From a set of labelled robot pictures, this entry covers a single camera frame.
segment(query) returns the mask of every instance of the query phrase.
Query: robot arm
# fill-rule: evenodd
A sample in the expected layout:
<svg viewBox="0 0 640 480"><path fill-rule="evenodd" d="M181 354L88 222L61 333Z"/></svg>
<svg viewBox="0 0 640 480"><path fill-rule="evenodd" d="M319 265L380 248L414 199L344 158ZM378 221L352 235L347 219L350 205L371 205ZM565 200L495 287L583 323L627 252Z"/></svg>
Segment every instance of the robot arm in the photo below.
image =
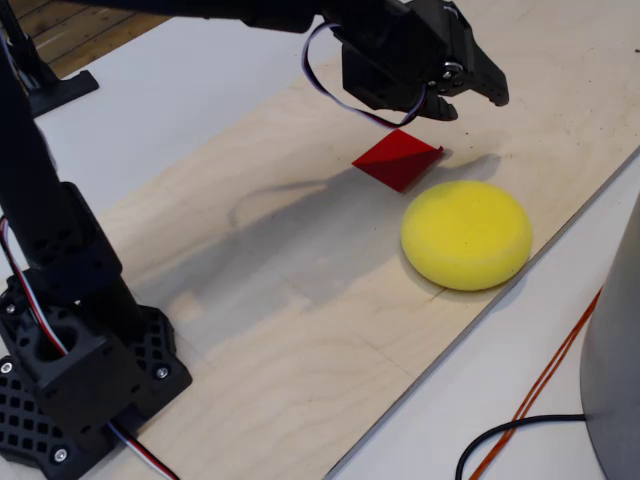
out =
<svg viewBox="0 0 640 480"><path fill-rule="evenodd" d="M77 0L164 15L241 20L251 27L307 31L316 15L339 25L345 90L374 110L408 112L424 85L419 116L455 120L442 96L474 90L509 102L502 71L477 45L458 7L445 0Z"/></svg>

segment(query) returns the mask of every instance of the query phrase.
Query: round yellow sponge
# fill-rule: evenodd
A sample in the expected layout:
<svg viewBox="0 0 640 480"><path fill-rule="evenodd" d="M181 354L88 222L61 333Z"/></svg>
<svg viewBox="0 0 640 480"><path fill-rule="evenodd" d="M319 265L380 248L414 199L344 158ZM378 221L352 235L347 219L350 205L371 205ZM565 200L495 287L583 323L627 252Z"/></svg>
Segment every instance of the round yellow sponge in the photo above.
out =
<svg viewBox="0 0 640 480"><path fill-rule="evenodd" d="M533 229L504 190L475 181L443 183L407 209L402 248L426 278L456 290L505 282L527 262Z"/></svg>

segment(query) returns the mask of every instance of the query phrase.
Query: wire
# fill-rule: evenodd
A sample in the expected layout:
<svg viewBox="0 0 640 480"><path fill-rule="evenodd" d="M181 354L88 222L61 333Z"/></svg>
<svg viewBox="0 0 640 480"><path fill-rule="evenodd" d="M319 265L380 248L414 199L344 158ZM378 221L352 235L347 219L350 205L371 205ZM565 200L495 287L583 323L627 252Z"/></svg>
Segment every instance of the wire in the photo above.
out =
<svg viewBox="0 0 640 480"><path fill-rule="evenodd" d="M529 413L529 410L533 406L534 402L536 401L536 399L538 398L538 396L540 395L544 387L547 385L547 383L549 382L553 374L556 372L556 370L564 360L564 357L567 355L567 353L569 353L569 349L573 345L573 342L578 337L578 334L587 323L587 320L589 320L589 317L591 317L591 314L596 308L596 304L598 303L598 299L600 298L601 292L602 292L602 289L600 289L600 291L598 291L598 293L593 298L593 300L591 300L591 303L589 304L585 312L580 317L580 320L578 320L578 323L576 324L576 326L573 327L573 330L571 330L571 332L569 333L565 341L562 343L562 345L560 346L556 354L553 356L553 358L547 365L547 368L544 369L540 377L538 377L538 380L536 381L536 383L533 385L533 387L531 387L531 390L529 390L529 393L527 394L526 398L520 405L520 408L518 409L515 416L513 417L514 421L524 418L527 415L527 413ZM509 440L511 440L511 437L514 434L515 434L515 429L509 430L502 436L502 438L500 438L498 443L496 443L496 445L491 449L491 451L486 456L486 458L482 461L482 463L478 466L478 468L476 468L476 471L473 472L473 475L471 475L469 480L479 480L479 478L482 476L485 470L489 467L489 465L491 465L491 462L493 462L493 460L500 454L500 452L504 449L507 443L509 443Z"/></svg>
<svg viewBox="0 0 640 480"><path fill-rule="evenodd" d="M514 420L508 423L504 423L499 425L491 430L486 431L478 438L476 438L471 444L466 448L460 460L458 461L458 466L456 467L456 479L462 480L462 473L464 471L464 464L467 463L467 460L474 452L476 448L482 445L484 442L489 440L494 435L497 435L502 432L513 432L518 427L524 427L525 425L533 425L535 423L550 423L550 422L584 422L586 421L586 417L584 414L579 415L539 415L536 417L528 417L521 418L520 420Z"/></svg>
<svg viewBox="0 0 640 480"><path fill-rule="evenodd" d="M0 219L0 245L2 246L2 250L7 257L7 261L9 262L9 266L13 274L18 278L22 288L24 290L25 296L31 306L31 312L35 317L36 322L51 343L56 347L56 349L60 352L62 356L65 356L69 353L65 345L60 341L58 336L53 331L53 328L49 325L42 308L40 307L40 303L36 298L33 290L31 289L31 285L27 280L25 274L18 267L18 263L16 262L13 253L11 252L11 248L9 246L9 221L7 217L4 215ZM169 467L167 467L164 463L162 463L156 456L154 456L149 450L147 450L144 445L138 442L133 436L128 433L124 428L116 424L115 422L107 422L107 426L111 429L111 431L120 439L122 442L127 445L133 452L138 455L142 460L145 461L149 466L151 466L156 472L162 475L164 478L168 480L180 480L179 477L171 471Z"/></svg>
<svg viewBox="0 0 640 480"><path fill-rule="evenodd" d="M135 440L129 433L115 422L108 422L107 425L122 442L138 455L147 465L153 468L164 478L169 480L179 480L178 476L169 469L165 464L158 460L144 445Z"/></svg>
<svg viewBox="0 0 640 480"><path fill-rule="evenodd" d="M382 127L393 130L396 128L404 127L405 125L408 125L411 122L413 122L416 119L416 117L418 117L418 115L420 114L420 110L422 110L425 103L427 102L427 85L426 84L422 85L422 93L420 95L418 103L416 103L416 105L409 111L409 113L407 113L407 115L404 117L404 119L400 123L393 123L373 113L360 110L359 108L350 107L346 103L343 103L341 100L339 100L331 92L329 92L329 90L324 88L324 86L320 83L320 80L318 80L318 77L316 77L315 73L313 73L313 69L311 68L311 63L309 62L309 47L311 46L311 41L320 32L328 28L336 28L336 27L340 27L340 25L338 25L337 23L327 23L327 22L319 25L318 27L316 27L316 29L313 32L311 32L311 35L309 35L309 38L307 38L307 41L304 44L304 48L302 50L302 71L304 72L306 77L309 79L309 82L311 82L311 85L313 85L315 89L318 90L320 93L332 99L342 108L345 108L350 112L353 112L362 117L365 117L367 120L370 120Z"/></svg>

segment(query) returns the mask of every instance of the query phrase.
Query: wooden surface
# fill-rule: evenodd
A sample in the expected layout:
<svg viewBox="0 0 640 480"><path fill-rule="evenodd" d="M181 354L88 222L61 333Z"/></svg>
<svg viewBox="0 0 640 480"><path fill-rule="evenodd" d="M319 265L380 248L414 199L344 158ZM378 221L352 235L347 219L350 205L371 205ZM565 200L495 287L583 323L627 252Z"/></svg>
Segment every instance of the wooden surface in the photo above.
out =
<svg viewBox="0 0 640 480"><path fill-rule="evenodd" d="M635 0L459 3L511 103L469 93L458 121L409 126L449 149L410 194L350 167L385 132L301 79L100 216L194 375L141 436L182 478L321 478L496 295L407 265L401 217L425 188L507 189L537 251L640 143ZM318 74L340 88L338 59ZM123 451L91 478L154 474Z"/></svg>
<svg viewBox="0 0 640 480"><path fill-rule="evenodd" d="M42 59L64 77L167 20L50 0L11 0Z"/></svg>

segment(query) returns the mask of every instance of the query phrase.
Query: black cable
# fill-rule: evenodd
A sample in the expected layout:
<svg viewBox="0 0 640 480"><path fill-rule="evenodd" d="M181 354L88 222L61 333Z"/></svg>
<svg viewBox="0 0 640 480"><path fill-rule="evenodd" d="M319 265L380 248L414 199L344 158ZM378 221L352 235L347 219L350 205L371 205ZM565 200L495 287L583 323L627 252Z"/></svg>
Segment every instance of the black cable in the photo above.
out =
<svg viewBox="0 0 640 480"><path fill-rule="evenodd" d="M455 480L462 480L462 472L464 470L464 464L467 463L467 460L474 452L476 448L482 445L484 442L489 440L491 437L505 432L507 430L514 430L518 427L524 427L525 425L533 425L535 423L551 423L551 422L585 422L587 419L584 414L579 415L538 415L535 417L522 418L520 420L515 420L513 422L504 423L499 425L491 430L486 431L478 438L476 438L464 451L460 460L458 461L458 466L456 467L456 478Z"/></svg>

